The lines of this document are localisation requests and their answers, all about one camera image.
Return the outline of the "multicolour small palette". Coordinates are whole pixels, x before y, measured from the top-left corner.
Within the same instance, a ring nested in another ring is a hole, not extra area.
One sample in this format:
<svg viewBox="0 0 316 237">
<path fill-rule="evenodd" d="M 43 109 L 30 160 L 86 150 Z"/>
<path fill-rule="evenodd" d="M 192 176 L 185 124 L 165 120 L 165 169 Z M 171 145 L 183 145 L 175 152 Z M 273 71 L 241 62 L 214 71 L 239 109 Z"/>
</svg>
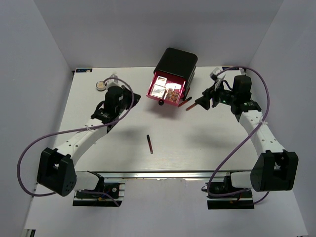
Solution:
<svg viewBox="0 0 316 237">
<path fill-rule="evenodd" d="M 174 90 L 172 90 L 172 89 L 169 89 L 169 90 L 167 91 L 165 100 L 171 101 L 171 102 L 173 102 L 173 103 L 176 103 L 177 100 L 178 100 L 178 97 L 179 97 L 179 92 L 174 91 Z"/>
</svg>

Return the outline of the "pink drawer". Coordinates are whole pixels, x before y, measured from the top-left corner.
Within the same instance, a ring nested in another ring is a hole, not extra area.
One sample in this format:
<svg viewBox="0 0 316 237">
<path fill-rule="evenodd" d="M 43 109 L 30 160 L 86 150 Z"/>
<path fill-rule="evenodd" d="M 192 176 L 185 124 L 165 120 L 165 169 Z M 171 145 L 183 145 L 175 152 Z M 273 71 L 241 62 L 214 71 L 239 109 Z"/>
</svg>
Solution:
<svg viewBox="0 0 316 237">
<path fill-rule="evenodd" d="M 147 97 L 158 101 L 159 105 L 178 106 L 186 80 L 170 73 L 156 71 L 147 92 Z"/>
</svg>

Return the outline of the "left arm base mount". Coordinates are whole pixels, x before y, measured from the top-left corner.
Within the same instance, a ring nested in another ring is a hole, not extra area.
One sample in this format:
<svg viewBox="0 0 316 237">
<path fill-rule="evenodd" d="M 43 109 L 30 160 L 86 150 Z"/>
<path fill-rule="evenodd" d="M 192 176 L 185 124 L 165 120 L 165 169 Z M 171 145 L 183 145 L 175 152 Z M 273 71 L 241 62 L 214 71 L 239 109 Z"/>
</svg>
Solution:
<svg viewBox="0 0 316 237">
<path fill-rule="evenodd" d="M 122 204 L 126 181 L 120 178 L 79 171 L 74 187 L 73 206 L 119 207 Z"/>
</svg>

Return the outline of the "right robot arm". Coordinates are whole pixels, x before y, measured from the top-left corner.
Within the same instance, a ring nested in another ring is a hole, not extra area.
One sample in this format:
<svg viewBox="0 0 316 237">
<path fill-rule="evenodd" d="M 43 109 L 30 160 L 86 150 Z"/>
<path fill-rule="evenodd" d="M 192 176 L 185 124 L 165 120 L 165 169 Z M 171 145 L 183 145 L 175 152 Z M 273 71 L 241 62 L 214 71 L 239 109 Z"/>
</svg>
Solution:
<svg viewBox="0 0 316 237">
<path fill-rule="evenodd" d="M 214 84 L 206 89 L 195 103 L 206 110 L 219 103 L 229 105 L 237 121 L 250 136 L 258 159 L 251 171 L 233 172 L 230 180 L 223 184 L 223 192 L 236 196 L 241 190 L 257 192 L 292 190 L 298 166 L 298 156 L 287 151 L 274 137 L 259 104 L 251 99 L 251 78 L 239 75 L 233 87 L 224 88 L 224 76 L 212 75 Z"/>
</svg>

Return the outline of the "square palette label side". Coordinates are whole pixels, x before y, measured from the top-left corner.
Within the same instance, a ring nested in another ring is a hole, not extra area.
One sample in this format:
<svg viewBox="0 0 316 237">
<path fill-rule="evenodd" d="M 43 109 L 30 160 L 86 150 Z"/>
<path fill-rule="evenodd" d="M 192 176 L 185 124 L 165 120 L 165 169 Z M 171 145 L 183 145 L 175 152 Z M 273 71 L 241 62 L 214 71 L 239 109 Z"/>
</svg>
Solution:
<svg viewBox="0 0 316 237">
<path fill-rule="evenodd" d="M 159 85 L 154 85 L 153 89 L 151 91 L 151 95 L 157 98 L 163 98 L 165 94 L 165 87 L 159 86 Z"/>
</svg>

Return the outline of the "round gold powder compact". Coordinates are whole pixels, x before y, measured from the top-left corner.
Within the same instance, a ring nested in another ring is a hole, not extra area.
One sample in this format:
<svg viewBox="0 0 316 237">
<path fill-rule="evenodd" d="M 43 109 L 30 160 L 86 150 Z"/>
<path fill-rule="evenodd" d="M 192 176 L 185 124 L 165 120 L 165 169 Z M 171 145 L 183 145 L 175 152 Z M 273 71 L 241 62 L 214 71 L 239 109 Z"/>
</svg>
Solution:
<svg viewBox="0 0 316 237">
<path fill-rule="evenodd" d="M 96 89 L 98 91 L 105 91 L 107 89 L 107 83 L 104 81 L 98 81 L 96 83 Z"/>
</svg>

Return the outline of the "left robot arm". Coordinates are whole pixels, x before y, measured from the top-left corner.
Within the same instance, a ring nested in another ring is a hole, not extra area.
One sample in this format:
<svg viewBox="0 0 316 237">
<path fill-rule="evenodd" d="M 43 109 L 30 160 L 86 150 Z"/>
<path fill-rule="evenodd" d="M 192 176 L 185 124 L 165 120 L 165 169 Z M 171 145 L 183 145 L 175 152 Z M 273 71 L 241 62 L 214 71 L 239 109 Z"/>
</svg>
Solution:
<svg viewBox="0 0 316 237">
<path fill-rule="evenodd" d="M 93 197 L 104 192 L 104 178 L 91 171 L 75 171 L 81 156 L 117 124 L 119 116 L 133 108 L 141 96 L 125 86 L 108 88 L 85 128 L 57 148 L 45 148 L 39 161 L 37 182 L 65 197 L 73 190 L 87 190 Z"/>
</svg>

